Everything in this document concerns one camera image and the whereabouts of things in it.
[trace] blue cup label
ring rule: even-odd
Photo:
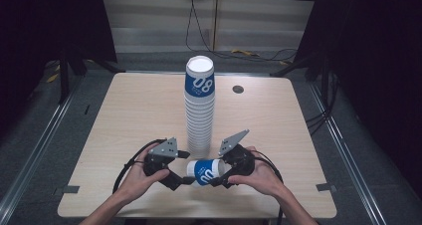
[[[186,92],[195,98],[205,98],[215,91],[214,74],[208,78],[193,78],[186,73],[185,79]]]
[[[214,160],[198,160],[195,163],[194,173],[196,181],[204,186],[215,177],[215,173],[212,171],[212,162]]]

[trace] stacked paper cups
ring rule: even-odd
[[[191,58],[186,65],[185,105],[188,149],[194,158],[206,157],[210,150],[214,116],[214,65],[204,56]]]

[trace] blue and white cup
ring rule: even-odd
[[[214,64],[205,56],[186,64],[185,105],[188,150],[194,158],[208,156],[215,104]]]
[[[192,160],[187,164],[187,176],[194,176],[193,186],[205,186],[213,178],[220,177],[226,172],[226,166],[221,159]]]

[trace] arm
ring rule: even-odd
[[[167,169],[157,171],[151,176],[146,176],[143,172],[143,160],[147,153],[157,145],[158,143],[151,145],[139,155],[136,159],[139,162],[132,166],[120,188],[87,217],[81,223],[82,225],[107,224],[121,208],[142,196],[152,183],[165,178],[169,174]]]
[[[256,157],[261,157],[260,154],[254,152],[256,150],[255,147],[247,147],[247,149],[251,150]],[[255,188],[258,192],[276,198],[292,224],[317,225],[316,221],[299,203],[295,195],[280,181],[270,166],[263,161],[255,161],[255,170],[251,175],[233,175],[229,177],[229,182],[247,184]]]

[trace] light wood tabletop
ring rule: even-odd
[[[216,76],[216,101],[209,158],[218,158],[222,139],[243,129],[240,142],[256,146],[272,159],[285,184],[315,218],[336,214],[292,84],[287,79]],[[244,92],[236,94],[234,86]],[[69,185],[76,194],[64,194],[58,213],[86,217],[110,195],[123,165],[142,146],[157,138],[176,137],[187,150],[184,75],[117,74],[114,76]],[[186,176],[193,158],[177,158],[172,171]],[[192,187],[175,191],[154,183],[117,216],[143,218],[276,218],[277,201],[246,185]]]

